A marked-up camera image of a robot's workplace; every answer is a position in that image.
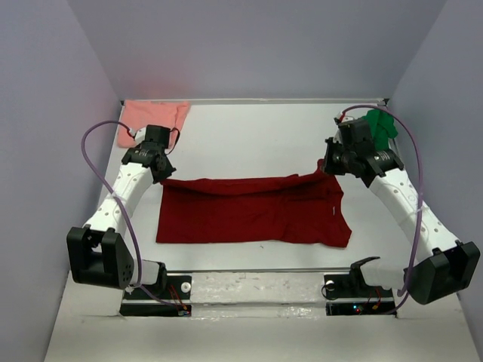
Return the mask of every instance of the gray wall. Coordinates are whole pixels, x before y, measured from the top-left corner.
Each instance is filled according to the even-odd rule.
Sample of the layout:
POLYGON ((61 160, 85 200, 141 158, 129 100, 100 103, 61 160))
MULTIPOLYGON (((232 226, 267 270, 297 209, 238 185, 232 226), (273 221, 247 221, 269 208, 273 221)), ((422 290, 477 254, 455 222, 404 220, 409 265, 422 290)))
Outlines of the gray wall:
POLYGON ((125 98, 389 97, 445 0, 69 0, 125 98))
MULTIPOLYGON (((390 103, 417 135, 425 197, 462 241, 483 250, 483 2, 448 0, 390 103)), ((414 175, 413 150, 401 138, 414 175)), ((483 355, 483 267, 462 292, 463 307, 483 355)))
MULTIPOLYGON (((100 190, 80 139, 119 103, 65 0, 3 3, 0 34, 0 360, 40 361, 66 280, 66 233, 100 190)), ((101 167, 113 134, 89 142, 101 167)))

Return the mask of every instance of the green fabric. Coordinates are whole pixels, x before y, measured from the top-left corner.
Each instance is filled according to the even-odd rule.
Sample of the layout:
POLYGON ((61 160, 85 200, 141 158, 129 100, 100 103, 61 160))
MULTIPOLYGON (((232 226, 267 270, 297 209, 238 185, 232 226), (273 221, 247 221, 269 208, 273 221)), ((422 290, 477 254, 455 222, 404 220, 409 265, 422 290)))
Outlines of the green fabric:
POLYGON ((376 150, 388 149, 389 138, 395 138, 398 135, 398 131, 394 127, 394 119, 379 109, 372 109, 363 119, 369 122, 376 150))

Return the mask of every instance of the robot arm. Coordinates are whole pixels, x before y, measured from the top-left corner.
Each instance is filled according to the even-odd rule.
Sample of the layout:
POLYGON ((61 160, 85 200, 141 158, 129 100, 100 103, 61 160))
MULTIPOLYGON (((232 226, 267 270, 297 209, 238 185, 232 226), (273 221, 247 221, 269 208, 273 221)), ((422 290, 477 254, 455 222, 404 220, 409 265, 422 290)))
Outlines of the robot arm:
MULTIPOLYGON (((136 209, 144 192, 168 178, 176 169, 166 157, 170 130, 147 126, 136 133, 136 147, 126 151, 113 185, 94 215, 82 228, 71 228, 67 247, 72 277, 77 283, 124 289, 137 279, 137 265, 122 235, 125 218, 114 196, 121 200, 128 216, 136 209)), ((143 263, 142 284, 163 284, 166 270, 157 262, 143 263)))
MULTIPOLYGON (((390 149, 376 151, 371 130, 364 119, 342 122, 328 147, 323 171, 351 173, 383 202, 412 243, 416 230, 417 193, 403 164, 390 149)), ((427 304, 468 287, 480 252, 474 243, 463 244, 438 220, 428 205, 422 207, 420 242, 408 291, 414 300, 427 304)), ((400 290, 407 265, 394 265, 370 257, 351 265, 352 285, 381 286, 400 290)))

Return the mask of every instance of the pink towel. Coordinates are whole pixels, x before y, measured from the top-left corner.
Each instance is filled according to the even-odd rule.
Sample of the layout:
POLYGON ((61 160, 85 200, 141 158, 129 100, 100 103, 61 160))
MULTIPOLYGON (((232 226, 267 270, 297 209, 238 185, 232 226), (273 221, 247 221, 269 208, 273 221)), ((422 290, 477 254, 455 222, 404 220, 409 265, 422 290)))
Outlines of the pink towel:
MULTIPOLYGON (((139 130, 148 124, 163 126, 170 129, 174 127, 181 130, 189 111, 189 103, 161 103, 146 100, 126 100, 121 122, 134 130, 139 130)), ((177 132, 171 132, 169 148, 176 141, 177 132)), ((120 127, 118 131, 119 147, 134 147, 136 144, 128 132, 120 127)))

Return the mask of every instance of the cloth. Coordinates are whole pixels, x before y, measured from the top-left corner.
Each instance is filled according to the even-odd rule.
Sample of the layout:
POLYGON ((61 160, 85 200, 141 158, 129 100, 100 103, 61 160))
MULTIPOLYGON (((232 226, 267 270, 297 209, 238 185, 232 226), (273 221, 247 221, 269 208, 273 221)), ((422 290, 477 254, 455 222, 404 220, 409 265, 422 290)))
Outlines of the cloth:
POLYGON ((158 243, 279 240, 345 247, 351 231, 340 211, 343 192, 320 169, 259 179, 167 179, 158 243))
POLYGON ((376 150, 388 149, 389 138, 395 138, 398 135, 398 131, 394 127, 394 118, 379 109, 372 109, 363 119, 369 122, 376 150))
MULTIPOLYGON (((181 131, 189 111, 189 103, 160 103, 145 100, 126 100, 121 122, 134 130, 139 130, 148 124, 163 126, 181 131)), ((173 148, 178 132, 171 132, 169 148, 173 148)), ((136 143, 128 135, 125 128, 120 127, 118 131, 119 147, 134 147, 136 143)))

